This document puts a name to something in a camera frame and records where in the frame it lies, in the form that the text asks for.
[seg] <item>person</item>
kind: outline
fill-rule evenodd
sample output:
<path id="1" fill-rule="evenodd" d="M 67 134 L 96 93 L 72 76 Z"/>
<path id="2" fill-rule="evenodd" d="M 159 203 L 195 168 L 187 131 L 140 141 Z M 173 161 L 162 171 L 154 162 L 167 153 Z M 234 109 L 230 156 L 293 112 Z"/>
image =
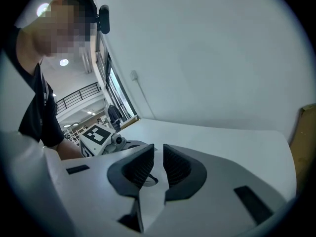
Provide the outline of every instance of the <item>person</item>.
<path id="1" fill-rule="evenodd" d="M 97 8 L 93 0 L 53 0 L 46 12 L 30 25 L 13 27 L 4 51 L 21 77 L 35 92 L 19 131 L 42 140 L 57 151 L 60 159 L 81 158 L 80 148 L 68 141 L 56 119 L 53 90 L 40 71 L 43 57 L 64 53 L 78 38 L 89 41 L 96 23 Z"/>

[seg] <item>black railing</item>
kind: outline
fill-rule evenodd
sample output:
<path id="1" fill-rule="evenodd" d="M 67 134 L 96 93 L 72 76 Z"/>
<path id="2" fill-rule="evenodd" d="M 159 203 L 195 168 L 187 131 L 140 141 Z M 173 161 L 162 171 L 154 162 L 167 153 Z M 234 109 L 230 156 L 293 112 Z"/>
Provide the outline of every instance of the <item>black railing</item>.
<path id="1" fill-rule="evenodd" d="M 82 101 L 85 98 L 88 98 L 94 94 L 97 94 L 100 92 L 99 85 L 97 82 L 90 84 L 86 87 L 83 87 L 74 93 L 71 93 L 70 95 L 64 97 L 63 99 L 60 99 L 58 102 L 56 102 L 57 111 L 56 114 L 60 114 L 70 106 Z"/>

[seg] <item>white cable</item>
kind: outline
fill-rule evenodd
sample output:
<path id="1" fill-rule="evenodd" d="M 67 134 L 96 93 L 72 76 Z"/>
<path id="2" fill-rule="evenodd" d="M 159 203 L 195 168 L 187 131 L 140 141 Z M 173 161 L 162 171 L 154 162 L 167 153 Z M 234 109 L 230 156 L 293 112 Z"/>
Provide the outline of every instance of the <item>white cable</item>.
<path id="1" fill-rule="evenodd" d="M 144 92 L 143 92 L 142 87 L 141 87 L 141 86 L 140 86 L 140 84 L 139 84 L 138 79 L 135 79 L 135 81 L 137 82 L 137 84 L 138 84 L 138 86 L 139 86 L 139 88 L 140 88 L 140 91 L 142 92 L 142 94 L 143 94 L 143 96 L 144 96 L 144 99 L 145 99 L 145 101 L 146 101 L 146 104 L 147 104 L 147 106 L 148 106 L 148 108 L 149 108 L 150 112 L 152 113 L 152 115 L 153 115 L 154 119 L 155 119 L 155 120 L 157 120 L 157 119 L 156 119 L 156 117 L 155 117 L 155 114 L 153 113 L 152 108 L 150 107 L 150 105 L 149 105 L 149 103 L 148 103 L 148 101 L 147 101 L 147 98 L 145 97 L 145 94 L 144 94 Z"/>

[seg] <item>white table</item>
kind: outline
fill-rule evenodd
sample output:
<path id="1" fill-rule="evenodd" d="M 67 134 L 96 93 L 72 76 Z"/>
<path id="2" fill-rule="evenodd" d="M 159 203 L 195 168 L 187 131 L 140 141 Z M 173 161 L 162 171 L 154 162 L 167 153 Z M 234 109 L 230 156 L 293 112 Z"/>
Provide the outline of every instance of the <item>white table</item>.
<path id="1" fill-rule="evenodd" d="M 286 201 L 295 197 L 294 161 L 285 137 L 276 131 L 222 129 L 141 119 L 119 132 L 127 140 L 171 144 L 223 157 L 275 188 Z"/>

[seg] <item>black rectangular slot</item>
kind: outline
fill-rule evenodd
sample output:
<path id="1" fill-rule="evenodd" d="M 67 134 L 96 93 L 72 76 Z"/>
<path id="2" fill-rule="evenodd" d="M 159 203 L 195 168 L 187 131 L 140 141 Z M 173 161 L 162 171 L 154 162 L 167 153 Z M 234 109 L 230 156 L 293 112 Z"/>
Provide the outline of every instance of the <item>black rectangular slot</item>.
<path id="1" fill-rule="evenodd" d="M 272 216 L 272 211 L 248 186 L 236 188 L 234 191 L 257 225 L 261 224 Z"/>
<path id="2" fill-rule="evenodd" d="M 67 170 L 68 174 L 71 175 L 71 174 L 75 174 L 75 173 L 84 171 L 86 169 L 89 169 L 89 167 L 87 165 L 80 165 L 77 167 L 67 168 L 66 170 Z"/>

